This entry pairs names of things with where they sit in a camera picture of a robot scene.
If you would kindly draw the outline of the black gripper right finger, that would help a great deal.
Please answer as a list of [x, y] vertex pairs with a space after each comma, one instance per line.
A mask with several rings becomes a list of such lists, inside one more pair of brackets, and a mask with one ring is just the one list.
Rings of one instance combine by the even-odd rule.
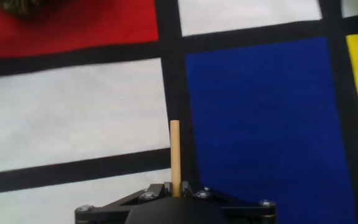
[[183, 181], [182, 196], [213, 202], [229, 223], [277, 224], [277, 205], [273, 201], [246, 202], [199, 182]]

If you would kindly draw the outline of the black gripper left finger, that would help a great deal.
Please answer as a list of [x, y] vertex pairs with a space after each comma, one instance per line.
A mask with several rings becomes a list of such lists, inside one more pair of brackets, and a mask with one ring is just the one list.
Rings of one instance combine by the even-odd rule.
[[171, 196], [172, 184], [170, 182], [150, 184], [146, 189], [139, 190], [102, 207], [79, 206], [75, 209], [75, 224], [125, 223], [133, 208]]

